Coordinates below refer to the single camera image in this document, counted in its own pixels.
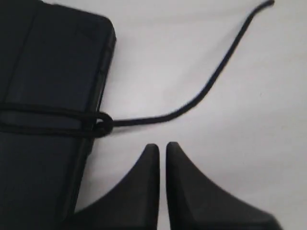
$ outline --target white background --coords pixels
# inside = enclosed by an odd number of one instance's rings
[[[170,112],[206,83],[260,0],[50,0],[105,15],[118,43],[101,111],[113,118]],[[168,124],[96,141],[77,209],[112,189],[147,143],[161,152],[159,229],[169,229],[165,147],[178,141],[211,179],[307,229],[307,1],[277,0],[253,21],[212,91]]]

